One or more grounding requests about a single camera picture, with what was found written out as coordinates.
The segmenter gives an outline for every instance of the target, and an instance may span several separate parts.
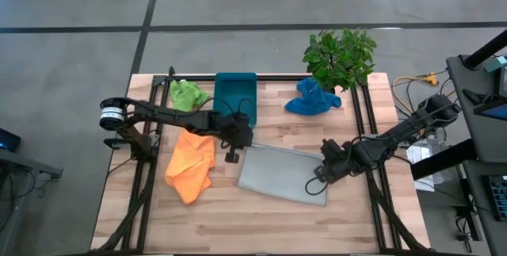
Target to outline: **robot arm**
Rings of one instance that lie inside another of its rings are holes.
[[[129,105],[134,105],[131,113],[127,113]],[[248,126],[249,117],[244,113],[222,116],[220,112],[200,109],[187,113],[125,97],[112,97],[101,103],[100,126],[120,134],[131,146],[132,157],[140,160],[151,156],[152,140],[150,136],[139,133],[134,125],[147,120],[183,127],[200,136],[216,136],[224,140],[231,145],[231,150],[226,155],[227,162],[238,162],[234,149],[251,146],[254,137],[252,128]]]
[[[357,137],[338,146],[332,139],[323,140],[322,165],[314,173],[321,182],[333,184],[346,175],[374,170],[388,160],[403,141],[413,143],[420,130],[445,127],[458,118],[461,108],[443,94],[424,100],[412,116],[377,137]]]

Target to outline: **potted plant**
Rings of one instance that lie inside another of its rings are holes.
[[[303,62],[308,63],[307,72],[312,73],[318,84],[334,94],[335,86],[345,91],[357,83],[367,84],[375,65],[372,54],[376,47],[366,30],[343,29],[341,37],[335,36],[334,31],[321,31],[310,35]]]

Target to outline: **gray floor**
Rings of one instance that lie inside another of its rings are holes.
[[[0,28],[141,25],[147,3],[0,0]],[[504,6],[505,0],[158,0],[152,25],[502,21]],[[376,70],[391,80],[442,71],[447,57],[470,53],[501,30],[372,30]],[[150,33],[140,72],[166,73],[170,65],[181,73],[301,72],[310,33]],[[138,39],[138,33],[0,34],[0,127],[23,138],[23,155],[65,167],[43,199],[32,198],[17,254],[87,250],[111,155],[101,142],[98,105],[124,94]],[[411,95],[417,102],[437,90],[415,83]],[[468,137],[462,117],[448,134],[449,143]],[[464,253],[452,213],[423,203],[432,247]],[[484,243],[473,247],[474,254],[489,254]]]

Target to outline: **teal container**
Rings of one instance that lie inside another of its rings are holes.
[[[215,97],[224,100],[235,112],[245,113],[250,118],[251,128],[257,123],[257,75],[255,73],[217,73]],[[227,105],[221,101],[213,101],[213,110],[223,115],[231,114]]]

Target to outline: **wooden table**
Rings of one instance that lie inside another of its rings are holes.
[[[128,96],[147,100],[152,77],[133,75]],[[213,95],[214,82],[198,84],[202,90]],[[337,88],[342,100],[341,108],[333,108],[315,117],[303,117],[284,110],[289,100],[298,97],[295,84],[278,81],[257,84],[255,143],[320,153],[322,139],[333,138],[343,143],[357,136],[350,92],[341,93],[341,89]],[[398,123],[387,74],[371,74],[369,88],[377,127],[379,132],[385,132]],[[359,96],[368,132],[366,109],[361,99],[363,94]],[[212,102],[204,108],[211,107]],[[164,173],[180,131],[180,128],[169,125],[163,129],[145,253],[309,254],[378,251],[364,174],[355,178],[346,177],[331,185],[328,203],[324,208],[267,197],[236,187],[242,157],[239,164],[225,163],[226,151],[220,149],[217,142],[216,167],[210,172],[212,187],[206,189],[194,204],[183,205],[176,192],[164,181]],[[116,151],[111,167],[128,157],[128,149]],[[396,212],[417,240],[429,247],[410,167],[392,159],[386,163],[386,168]],[[108,178],[91,248],[104,243],[123,219],[134,170],[135,161],[129,162]],[[390,242],[385,215],[383,223]],[[132,245],[135,245],[137,233],[134,229]]]

